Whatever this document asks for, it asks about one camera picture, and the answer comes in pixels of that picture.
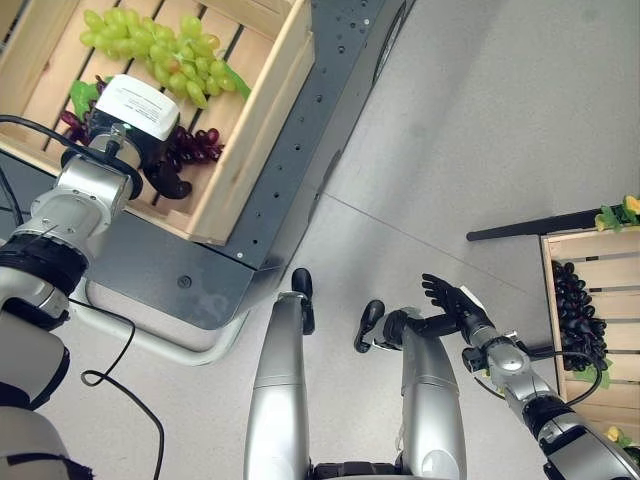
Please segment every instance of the white label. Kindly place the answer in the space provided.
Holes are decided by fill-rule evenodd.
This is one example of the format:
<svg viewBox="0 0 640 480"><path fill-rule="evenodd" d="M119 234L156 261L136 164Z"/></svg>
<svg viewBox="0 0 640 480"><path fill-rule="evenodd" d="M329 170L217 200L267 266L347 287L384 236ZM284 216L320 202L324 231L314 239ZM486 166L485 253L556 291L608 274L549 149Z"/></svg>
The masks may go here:
<svg viewBox="0 0 640 480"><path fill-rule="evenodd" d="M170 98L129 75L113 77L96 108L159 140L167 139L179 114Z"/></svg>

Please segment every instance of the white floor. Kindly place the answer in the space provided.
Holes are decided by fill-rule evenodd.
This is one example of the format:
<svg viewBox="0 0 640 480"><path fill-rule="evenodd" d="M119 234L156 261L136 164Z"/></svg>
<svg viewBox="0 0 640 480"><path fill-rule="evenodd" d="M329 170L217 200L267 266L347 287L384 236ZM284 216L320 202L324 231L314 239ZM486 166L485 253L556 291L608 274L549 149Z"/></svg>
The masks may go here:
<svg viewBox="0 0 640 480"><path fill-rule="evenodd" d="M536 239L470 244L464 234L640 191L639 18L636 0L417 0L293 261L316 287L317 331L305 339L315 462L396 455L400 357L352 348L369 299L435 312L419 286L433 272L469 286L500 327L532 343L549 338ZM185 341L211 340L94 294ZM180 367L134 348L114 372L165 424L162 478L241 478L269 310L266 301L253 312L219 364ZM106 368L121 342L79 322L58 333L72 370L42 411L97 478L151 478L153 426L119 392L78 378ZM462 340L445 343L468 478L544 478L527 430L463 368ZM554 378L549 363L540 369Z"/></svg>

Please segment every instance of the grape leaf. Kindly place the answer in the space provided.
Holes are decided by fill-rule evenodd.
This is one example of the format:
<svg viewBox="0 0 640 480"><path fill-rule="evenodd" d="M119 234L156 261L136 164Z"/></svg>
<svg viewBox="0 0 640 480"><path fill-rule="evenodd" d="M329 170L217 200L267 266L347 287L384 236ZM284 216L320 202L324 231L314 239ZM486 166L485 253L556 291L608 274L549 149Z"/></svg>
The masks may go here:
<svg viewBox="0 0 640 480"><path fill-rule="evenodd" d="M608 358L604 359L607 362L608 366L613 365L613 362ZM589 365L582 372L573 372L574 380L579 380L581 382L593 383L596 381L596 367L593 365ZM602 372L602 381L600 382L600 388L604 388L605 390L609 388L611 385L611 376L609 375L609 370L605 370Z"/></svg>
<svg viewBox="0 0 640 480"><path fill-rule="evenodd" d="M89 111L89 101L97 100L100 94L94 83L90 84L76 80L71 85L69 96L71 97L76 117L82 119L85 112Z"/></svg>
<svg viewBox="0 0 640 480"><path fill-rule="evenodd" d="M229 76L233 79L233 83L236 84L236 89L238 90L238 92L240 92L240 95L242 95L242 98L244 98L245 100L249 98L251 89L246 83L244 83L244 80L242 80L240 75L234 72L233 69L227 64L227 62L224 62L224 69L229 74Z"/></svg>
<svg viewBox="0 0 640 480"><path fill-rule="evenodd" d="M619 232L622 226L616 214L613 213L613 209L608 205L602 205L600 209L602 210L602 215L604 215L604 221L607 226L613 228L614 232Z"/></svg>
<svg viewBox="0 0 640 480"><path fill-rule="evenodd" d="M616 443L620 445L622 448L625 448L631 445L631 442L632 442L631 437L627 437L626 435L622 434L620 438L618 438L618 441Z"/></svg>
<svg viewBox="0 0 640 480"><path fill-rule="evenodd" d="M625 220L629 222L631 225L640 225L640 221L638 221L638 217L632 210L628 209L625 205L622 205L622 213L625 216Z"/></svg>

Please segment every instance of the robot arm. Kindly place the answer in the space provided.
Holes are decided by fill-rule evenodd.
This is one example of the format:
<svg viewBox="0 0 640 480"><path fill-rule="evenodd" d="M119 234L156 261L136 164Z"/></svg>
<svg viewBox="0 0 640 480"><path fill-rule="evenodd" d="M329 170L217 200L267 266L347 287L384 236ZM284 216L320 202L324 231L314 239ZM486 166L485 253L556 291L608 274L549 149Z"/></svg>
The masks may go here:
<svg viewBox="0 0 640 480"><path fill-rule="evenodd" d="M138 169L157 157L177 122L177 107L164 96L154 105L165 101L169 106L154 125L136 116L135 109L116 109L123 115L114 116L118 102L127 103L123 92L129 91L121 85L129 80L118 77L105 89L113 95L120 91L118 101L103 94L104 104L96 106L89 148L65 152L54 188L33 201L31 219L0 248L2 479L93 478L90 469L69 460L53 425L34 410L49 399L69 368L68 350L50 332L67 320L68 297L100 253L113 220L140 193ZM150 99L161 95L147 90Z"/></svg>
<svg viewBox="0 0 640 480"><path fill-rule="evenodd" d="M617 445L601 435L531 368L528 355L501 335L484 310L462 289L424 275L425 295L456 322L471 348L463 352L470 371L488 368L491 381L531 431L548 463L550 480L640 480L640 470Z"/></svg>

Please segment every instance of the robotic hand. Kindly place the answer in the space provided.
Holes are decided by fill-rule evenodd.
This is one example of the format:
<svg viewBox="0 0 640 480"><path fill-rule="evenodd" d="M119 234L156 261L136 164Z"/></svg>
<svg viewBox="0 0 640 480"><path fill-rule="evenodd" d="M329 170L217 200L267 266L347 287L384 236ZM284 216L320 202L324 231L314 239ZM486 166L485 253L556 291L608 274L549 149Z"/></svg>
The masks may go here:
<svg viewBox="0 0 640 480"><path fill-rule="evenodd" d="M640 470L617 445L575 413L531 368L528 355L499 334L485 311L464 291L424 274L422 286L441 307L470 348L463 352L469 371L489 369L507 404L531 431L548 459L550 480L640 480Z"/></svg>

